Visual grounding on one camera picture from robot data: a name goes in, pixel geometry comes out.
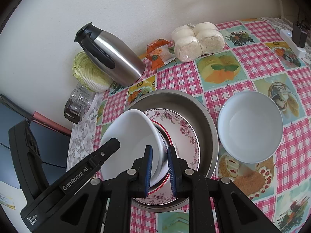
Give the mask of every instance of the floral plate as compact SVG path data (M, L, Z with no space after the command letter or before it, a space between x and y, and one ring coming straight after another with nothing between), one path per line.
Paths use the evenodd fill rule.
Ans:
M197 136L180 114L168 109L151 109L144 112L155 124L168 133L175 146L177 156L187 161L189 168L198 170L200 163L200 147ZM149 205L162 205L176 200L171 191L169 178L161 184L161 188L151 191L144 199L135 200Z

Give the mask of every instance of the white bowl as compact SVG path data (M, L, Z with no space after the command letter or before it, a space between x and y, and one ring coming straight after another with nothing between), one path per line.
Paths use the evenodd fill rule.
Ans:
M231 96L218 117L218 135L226 151L244 163L259 163L279 147L283 120L266 95L243 91Z
M154 184L158 184L156 186L153 187L153 185L150 185L150 190L149 192L153 192L155 189L159 189L159 187L168 179L169 177L169 165L168 165L168 162L167 162L167 148L170 146L170 145L173 145L172 143L172 139L169 135L169 133L166 131L166 130L163 130L160 126L158 126L156 123L154 123L152 120L151 120L152 124L156 127L156 129L158 130L161 130L167 137L168 141L166 141L166 138L161 134L161 132L159 132L161 138L162 138L162 141L163 141L163 151L164 151L164 159L163 159L163 165L162 165L162 169L159 173L159 175L156 177L156 179L154 180Z
M144 156L146 145L151 145L153 157L150 186L155 185L167 159L167 144L149 118L137 109L125 111L106 130L100 146L112 137L119 140L120 148L102 165L100 171L103 179L115 178L119 173L132 168L134 160Z

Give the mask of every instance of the black device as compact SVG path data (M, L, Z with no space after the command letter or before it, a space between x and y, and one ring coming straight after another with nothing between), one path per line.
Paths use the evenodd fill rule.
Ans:
M11 128L9 139L14 167L27 200L21 218L31 232L99 233L109 197L104 233L129 232L132 198L148 195L151 146L146 146L144 157L136 159L131 169L116 178L92 178L120 147L119 141L111 138L49 186L27 122ZM210 197L220 233L280 232L230 179L205 178L190 169L184 159L177 158L174 146L168 148L168 165L174 196L189 198L190 233L215 232Z
M307 32L303 30L302 26L293 24L292 40L296 46L304 48L307 41Z

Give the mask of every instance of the tablecloth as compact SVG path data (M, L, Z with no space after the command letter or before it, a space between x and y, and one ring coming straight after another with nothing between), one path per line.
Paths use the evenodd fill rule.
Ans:
M283 233L298 232L311 213L311 48L307 44L306 57L297 58L279 36L280 29L291 27L278 18L236 20L217 24L217 28L225 38L221 52L187 63L176 58L154 71L151 61L143 59L146 69L135 85L124 88L114 83L100 95L85 120L73 126L67 170L98 149L109 125L150 91L175 89L194 96L208 109L215 125L221 106L233 94L257 90L273 98L275 91L283 91L281 98L273 98L284 123L274 155L255 165L252 177L230 175L232 168L225 161L230 156L220 144L213 178L230 176ZM188 210L185 206L156 214L132 207L131 232L187 232Z

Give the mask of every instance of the stainless steel pot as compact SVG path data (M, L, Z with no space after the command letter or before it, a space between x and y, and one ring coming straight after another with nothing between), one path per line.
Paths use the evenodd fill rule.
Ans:
M200 166L198 172L212 177L218 158L218 135L215 124L207 109L193 96L177 90L156 90L139 98L129 109L146 111L165 108L182 115L193 127L200 144ZM168 212L188 204L188 199L180 198L164 205L147 205L132 200L132 204L150 212Z

